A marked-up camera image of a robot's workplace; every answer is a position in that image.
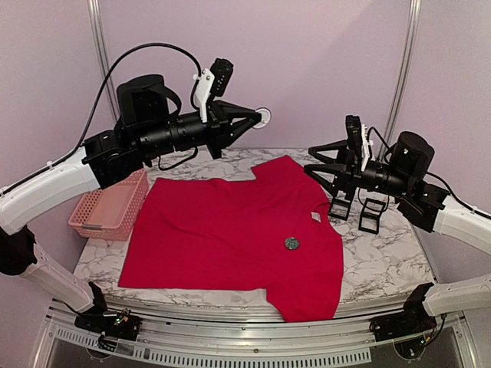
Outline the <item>blue round brooch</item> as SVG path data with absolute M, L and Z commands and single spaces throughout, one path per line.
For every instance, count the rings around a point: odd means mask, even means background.
M 267 126 L 268 123 L 271 121 L 272 112 L 266 107 L 260 107 L 255 111 L 261 116 L 261 120 L 257 124 L 255 124 L 253 128 L 259 130 Z

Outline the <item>green round brooch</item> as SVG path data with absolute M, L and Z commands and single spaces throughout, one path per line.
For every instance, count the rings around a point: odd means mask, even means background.
M 300 247 L 300 241 L 294 237 L 286 238 L 284 244 L 289 251 L 297 250 Z

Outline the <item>red t-shirt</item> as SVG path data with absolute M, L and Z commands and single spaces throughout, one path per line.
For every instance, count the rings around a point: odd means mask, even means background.
M 137 217 L 122 288 L 252 291 L 287 322 L 331 319 L 344 273 L 329 201 L 291 157 L 252 168 L 253 179 L 159 178 Z M 297 250 L 286 238 L 300 241 Z

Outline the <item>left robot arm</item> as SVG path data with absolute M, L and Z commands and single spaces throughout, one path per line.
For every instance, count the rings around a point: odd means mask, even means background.
M 28 223 L 74 197 L 125 180 L 163 155 L 205 146 L 213 159 L 220 158 L 262 122 L 257 110 L 223 100 L 232 72 L 232 63 L 223 58 L 209 68 L 199 67 L 190 113 L 182 112 L 180 98 L 159 74 L 121 84 L 120 116 L 113 129 L 82 135 L 72 151 L 1 190 L 1 272 L 37 284 L 84 316 L 98 333 L 108 332 L 114 316 L 100 288 L 50 259 Z

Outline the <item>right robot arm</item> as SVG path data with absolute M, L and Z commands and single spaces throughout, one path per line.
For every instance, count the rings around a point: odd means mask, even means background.
M 346 140 L 309 148 L 318 163 L 306 165 L 304 171 L 332 196 L 343 192 L 344 205 L 351 204 L 356 189 L 392 196 L 410 224 L 490 252 L 490 215 L 458 199 L 448 184 L 439 187 L 425 181 L 434 150 L 424 138 L 404 131 L 388 152 L 387 163 L 372 161 L 366 137 L 354 128 Z M 426 283 L 406 299 L 396 324 L 403 334 L 413 334 L 431 317 L 489 306 L 488 274 Z

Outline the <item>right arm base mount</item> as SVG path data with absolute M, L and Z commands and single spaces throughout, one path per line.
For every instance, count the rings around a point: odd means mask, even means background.
M 446 316 L 443 316 L 438 324 L 437 319 L 429 316 L 422 307 L 409 307 L 372 318 L 369 330 L 377 342 L 392 340 L 400 358 L 417 360 L 441 334 L 445 320 Z

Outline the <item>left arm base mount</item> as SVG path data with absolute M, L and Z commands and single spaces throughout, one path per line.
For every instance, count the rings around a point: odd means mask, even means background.
M 75 327 L 99 334 L 97 347 L 114 352 L 119 340 L 136 341 L 142 325 L 142 319 L 133 315 L 131 310 L 105 311 L 101 314 L 79 314 L 75 318 Z

